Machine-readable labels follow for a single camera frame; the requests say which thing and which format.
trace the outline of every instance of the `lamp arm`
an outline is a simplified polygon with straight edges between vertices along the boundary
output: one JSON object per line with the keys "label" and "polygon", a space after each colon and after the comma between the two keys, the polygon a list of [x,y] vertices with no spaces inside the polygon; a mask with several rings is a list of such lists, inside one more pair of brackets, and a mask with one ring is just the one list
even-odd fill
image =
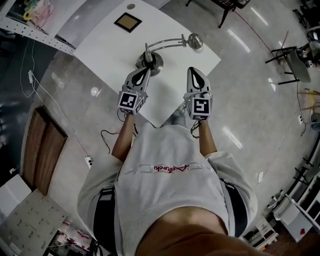
{"label": "lamp arm", "polygon": [[[162,47],[158,47],[156,49],[153,50],[149,50],[150,47],[158,45],[158,44],[162,44],[165,42],[170,42],[170,41],[178,41],[178,44],[172,44],[172,45],[166,45],[166,46],[162,46]],[[181,35],[181,38],[172,38],[172,39],[165,39],[165,40],[161,40],[158,42],[155,42],[153,44],[145,44],[145,52],[147,54],[164,49],[164,48],[169,48],[169,47],[178,47],[178,46],[183,46],[183,47],[187,47],[188,41],[185,39],[184,34]]]}
{"label": "lamp arm", "polygon": [[183,47],[185,47],[183,44],[172,44],[172,45],[166,45],[166,46],[158,47],[158,48],[153,49],[153,50],[149,50],[149,53],[153,53],[153,52],[155,52],[155,51],[158,51],[158,50],[161,50],[161,49],[164,49],[164,48],[178,47],[178,46],[183,46]]}

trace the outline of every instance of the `yellow object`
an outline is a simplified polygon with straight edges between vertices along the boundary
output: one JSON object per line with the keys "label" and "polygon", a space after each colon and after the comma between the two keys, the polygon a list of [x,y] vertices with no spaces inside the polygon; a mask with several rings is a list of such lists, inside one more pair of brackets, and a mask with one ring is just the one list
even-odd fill
{"label": "yellow object", "polygon": [[23,15],[23,18],[26,20],[26,21],[30,21],[33,19],[33,17],[27,17],[27,14],[31,13],[34,9],[33,8],[30,8],[28,11],[26,11]]}

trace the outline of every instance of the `tiled floor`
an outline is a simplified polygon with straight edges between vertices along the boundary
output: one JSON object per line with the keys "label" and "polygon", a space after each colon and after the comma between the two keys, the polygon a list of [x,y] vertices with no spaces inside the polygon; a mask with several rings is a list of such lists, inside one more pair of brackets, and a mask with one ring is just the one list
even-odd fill
{"label": "tiled floor", "polygon": [[[270,49],[280,47],[279,42],[283,42],[287,31],[285,46],[302,46],[307,42],[305,32],[292,12],[297,2],[254,0],[236,12]],[[290,75],[284,74],[284,68],[277,62],[265,64],[272,55],[237,13],[230,12],[219,29],[223,9],[209,0],[191,2],[189,7],[185,7],[185,0],[172,0],[161,10],[200,34],[221,58],[208,75],[213,93],[209,123],[218,150],[234,155],[254,187],[259,203],[254,225],[266,213],[271,196],[292,184],[294,167],[307,155],[318,135],[307,127],[300,136],[304,126],[298,122],[297,84],[276,85],[291,79]],[[320,90],[320,72],[312,69],[310,73],[312,82],[299,83],[299,90],[305,87]],[[100,131],[116,132],[122,125],[117,118],[116,93],[79,60],[61,52],[57,53],[41,83],[61,105],[88,154],[94,157],[107,151]],[[92,86],[102,89],[98,97],[91,96]],[[45,105],[69,135],[53,174],[49,195],[77,218],[78,192],[89,171],[85,154],[77,145],[67,120],[47,96]],[[144,122],[138,117],[138,130]],[[106,137],[111,146],[116,138]],[[264,177],[258,184],[261,171]]]}

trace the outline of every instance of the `black chair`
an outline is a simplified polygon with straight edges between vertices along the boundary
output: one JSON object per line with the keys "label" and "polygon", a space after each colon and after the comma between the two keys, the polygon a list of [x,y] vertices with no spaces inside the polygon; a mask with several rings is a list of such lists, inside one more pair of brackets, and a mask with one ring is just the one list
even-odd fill
{"label": "black chair", "polygon": [[[189,3],[192,0],[188,0],[188,2],[186,3],[185,6],[189,6]],[[243,9],[247,3],[250,2],[250,0],[211,0],[212,2],[214,2],[215,4],[217,4],[218,6],[220,6],[222,9],[224,9],[223,12],[223,17],[222,17],[222,21],[219,25],[219,29],[221,28],[222,24],[224,23],[227,14],[230,10],[232,10],[233,12],[235,11],[235,9],[238,7],[240,9]]]}
{"label": "black chair", "polygon": [[279,58],[284,57],[286,62],[288,63],[288,66],[291,70],[291,72],[284,72],[285,74],[288,75],[293,75],[294,80],[289,80],[285,82],[279,82],[278,85],[284,85],[284,84],[289,84],[289,83],[294,83],[294,82],[303,82],[303,83],[310,83],[311,78],[308,72],[308,68],[306,65],[299,59],[296,51],[297,47],[286,47],[286,48],[281,48],[281,49],[275,49],[272,50],[271,52],[282,52],[279,56],[276,56],[272,59],[267,60],[265,63],[272,62],[274,60],[277,60]]}

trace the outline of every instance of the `chair leg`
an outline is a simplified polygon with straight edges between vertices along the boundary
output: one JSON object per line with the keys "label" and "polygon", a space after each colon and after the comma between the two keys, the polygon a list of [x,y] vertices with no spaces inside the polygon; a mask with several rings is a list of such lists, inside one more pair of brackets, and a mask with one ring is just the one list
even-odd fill
{"label": "chair leg", "polygon": [[286,56],[288,53],[289,53],[289,51],[286,51],[286,52],[284,52],[283,54],[280,54],[280,55],[277,56],[277,57],[274,57],[274,58],[271,58],[271,59],[267,60],[265,63],[267,64],[267,63],[272,62],[272,61],[274,61],[274,60],[277,60],[277,59],[279,59],[279,58],[281,58],[281,57],[284,57],[284,56]]}
{"label": "chair leg", "polygon": [[191,1],[192,1],[192,0],[189,0],[189,1],[185,4],[185,6],[188,7]]}
{"label": "chair leg", "polygon": [[274,49],[271,52],[274,53],[274,52],[278,52],[278,51],[295,50],[295,49],[297,49],[296,46],[291,46],[291,47],[286,47],[286,48]]}
{"label": "chair leg", "polygon": [[300,81],[299,79],[296,79],[291,81],[279,82],[278,85],[290,84],[290,83],[299,82],[299,81]]}
{"label": "chair leg", "polygon": [[226,17],[227,17],[227,14],[228,14],[229,10],[230,10],[229,8],[228,8],[228,9],[224,9],[221,23],[220,23],[220,25],[218,26],[219,29],[221,29],[222,24],[225,22],[225,19],[226,19]]}

